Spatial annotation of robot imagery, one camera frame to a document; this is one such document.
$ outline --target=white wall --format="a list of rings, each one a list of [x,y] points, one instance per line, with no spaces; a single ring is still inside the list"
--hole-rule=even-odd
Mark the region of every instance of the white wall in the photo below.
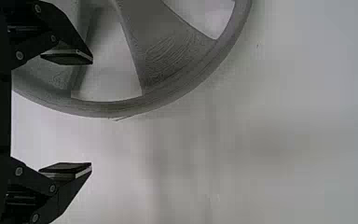
[[[358,1],[255,0],[201,86],[121,122],[13,96],[13,155],[92,161],[55,223],[358,223]]]

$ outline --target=wheel rim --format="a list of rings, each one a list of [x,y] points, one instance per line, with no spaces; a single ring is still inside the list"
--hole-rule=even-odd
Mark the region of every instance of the wheel rim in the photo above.
[[[134,3],[137,1],[142,2],[143,0],[127,0],[127,1]],[[118,10],[125,11],[127,10],[125,6],[126,3],[123,2],[119,0],[115,0],[114,5]],[[71,97],[71,92],[68,90],[61,90],[58,88],[54,88],[50,85],[47,85],[45,81],[41,81],[37,77],[30,76],[29,74],[23,72],[13,73],[13,89],[15,92],[24,96],[25,98],[34,101],[38,104],[41,104],[43,106],[61,111],[63,113],[68,113],[68,114],[73,114],[83,117],[123,118],[123,117],[130,117],[133,115],[141,114],[153,109],[157,109],[161,106],[164,106],[166,104],[169,104],[179,99],[183,95],[195,89],[227,57],[228,53],[230,52],[235,42],[237,41],[241,33],[241,30],[243,28],[243,25],[246,23],[247,17],[250,12],[251,4],[252,4],[251,0],[236,1],[235,7],[233,9],[233,12],[231,14],[226,29],[220,35],[220,37],[216,40],[213,40],[213,42],[211,42],[212,39],[208,39],[207,41],[204,41],[207,42],[207,43],[203,43],[204,48],[199,47],[199,51],[196,52],[196,54],[198,53],[201,55],[199,58],[197,58],[196,60],[192,60],[194,58],[191,59],[190,57],[190,60],[187,60],[185,62],[185,65],[180,67],[180,70],[167,72],[168,75],[166,77],[164,76],[163,72],[161,73],[160,71],[158,71],[160,74],[162,74],[163,79],[157,82],[156,81],[151,82],[150,84],[150,81],[148,82],[147,78],[145,78],[146,80],[140,80],[141,85],[143,85],[143,92],[144,92],[142,96],[131,98],[128,100],[120,100],[114,102],[83,101]],[[120,13],[121,13],[120,16],[122,17],[121,19],[123,20],[124,23],[126,22],[126,20],[131,22],[131,17],[129,20],[128,18],[127,19],[125,18],[126,12],[120,12]],[[123,22],[122,22],[122,26],[124,26],[123,29],[125,30],[126,24],[123,24]],[[192,28],[187,23],[185,24],[185,28],[190,29],[191,30],[190,33],[194,32],[192,30],[194,28]],[[135,35],[136,37],[136,34],[133,33],[136,33],[136,31],[134,31],[133,29],[131,30],[131,28],[128,29],[126,32],[127,39],[129,39],[129,37],[133,37],[130,35]],[[197,35],[198,33],[196,35],[192,34],[191,36],[193,37],[195,36],[194,37],[195,39],[198,38],[200,40],[200,38],[197,37]],[[129,45],[131,45],[132,53],[136,50],[142,51],[141,50],[142,45],[147,46],[147,44],[145,44],[145,42],[147,41],[145,41],[144,43],[142,43],[142,41],[140,42],[141,42],[140,44],[134,43],[134,41],[132,41],[132,43],[129,43]],[[147,72],[148,67],[147,64],[145,64],[145,62],[150,62],[154,60],[153,57],[151,57],[152,58],[151,60],[150,59],[147,60],[146,59],[147,54],[148,53],[144,53],[144,52],[140,52],[138,54],[138,55],[143,55],[143,58],[141,60],[138,59],[139,62],[135,62],[138,73],[139,71],[141,71],[142,73],[152,74],[153,72],[156,71],[156,69],[154,68],[151,69],[149,68],[149,70],[151,70],[152,72]],[[132,54],[133,58],[139,57],[138,55],[136,55],[135,53]],[[166,67],[164,67],[164,65],[161,66],[158,64],[157,69],[159,69],[160,67],[162,67],[163,71],[170,70],[170,68],[167,69]]]

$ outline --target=silver wheel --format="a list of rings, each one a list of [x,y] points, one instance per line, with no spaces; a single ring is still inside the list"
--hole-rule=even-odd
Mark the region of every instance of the silver wheel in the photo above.
[[[122,118],[159,108],[196,88],[227,57],[247,20],[251,0],[235,2],[227,27],[216,39],[184,21],[162,0],[110,0],[109,4],[118,14],[142,95],[112,102],[76,98],[74,89],[87,68],[63,69],[40,60],[14,71],[14,91],[84,117]],[[85,35],[90,18],[79,18],[83,28],[78,31]]]

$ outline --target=wheel spoke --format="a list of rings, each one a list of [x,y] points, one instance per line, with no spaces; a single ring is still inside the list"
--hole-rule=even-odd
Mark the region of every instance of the wheel spoke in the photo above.
[[[143,92],[196,63],[214,40],[160,0],[113,0]]]

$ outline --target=screw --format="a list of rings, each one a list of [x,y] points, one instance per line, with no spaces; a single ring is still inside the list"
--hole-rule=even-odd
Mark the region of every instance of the screw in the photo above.
[[[51,193],[54,192],[55,189],[56,189],[55,185],[51,185],[51,186],[50,186],[50,192],[51,192]]]
[[[32,217],[32,221],[33,221],[33,223],[36,223],[37,220],[39,220],[39,215],[38,215],[38,214],[35,214],[35,215]]]
[[[21,51],[17,51],[16,58],[21,61],[22,59],[24,59],[24,54]]]
[[[16,176],[20,176],[20,175],[22,175],[22,167],[18,167],[16,169]]]
[[[34,10],[35,10],[37,13],[41,13],[41,12],[42,12],[42,8],[41,8],[39,5],[34,5]]]

